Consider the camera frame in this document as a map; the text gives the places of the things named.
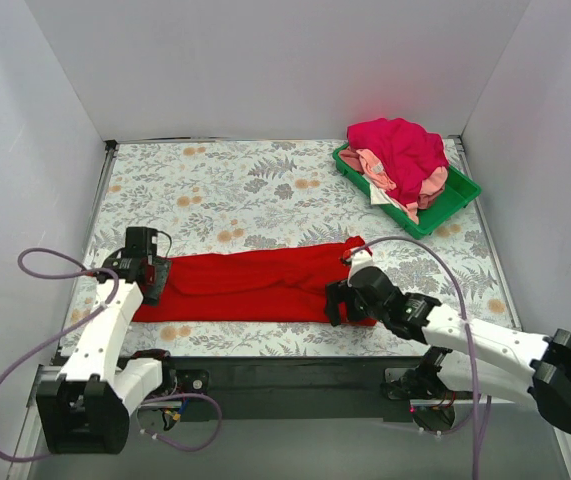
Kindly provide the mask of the red t shirt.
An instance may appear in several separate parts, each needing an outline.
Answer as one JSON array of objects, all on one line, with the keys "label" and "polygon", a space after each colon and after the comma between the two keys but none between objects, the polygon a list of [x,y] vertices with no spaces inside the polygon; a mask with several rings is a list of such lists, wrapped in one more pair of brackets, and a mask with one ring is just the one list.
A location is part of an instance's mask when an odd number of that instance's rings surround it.
[{"label": "red t shirt", "polygon": [[331,322],[326,287],[347,279],[341,262],[365,241],[202,254],[171,259],[156,306],[143,305],[135,323],[164,322]]}]

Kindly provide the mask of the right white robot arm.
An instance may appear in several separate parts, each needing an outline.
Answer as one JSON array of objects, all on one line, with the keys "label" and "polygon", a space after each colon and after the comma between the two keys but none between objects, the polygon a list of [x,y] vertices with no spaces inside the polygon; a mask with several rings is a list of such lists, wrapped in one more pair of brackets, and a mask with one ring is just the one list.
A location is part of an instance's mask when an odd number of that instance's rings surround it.
[{"label": "right white robot arm", "polygon": [[404,293],[379,268],[369,265],[325,288],[325,314],[334,326],[367,318],[395,336],[444,354],[465,354],[489,372],[470,377],[470,389],[522,405],[533,405],[552,426],[571,434],[571,332],[553,336],[519,332],[482,320],[465,321],[438,299]]}]

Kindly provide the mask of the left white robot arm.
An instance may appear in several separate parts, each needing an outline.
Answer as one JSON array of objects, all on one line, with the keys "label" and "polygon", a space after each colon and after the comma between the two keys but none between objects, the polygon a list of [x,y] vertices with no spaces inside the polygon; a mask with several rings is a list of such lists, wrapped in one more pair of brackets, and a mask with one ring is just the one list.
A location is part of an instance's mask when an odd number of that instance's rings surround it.
[{"label": "left white robot arm", "polygon": [[171,262],[158,253],[159,234],[151,227],[127,228],[124,246],[94,276],[97,316],[56,378],[38,386],[36,404],[52,454],[120,453],[142,402],[150,395],[168,399],[177,390],[165,350],[139,351],[118,365],[133,317],[159,303],[169,277]]}]

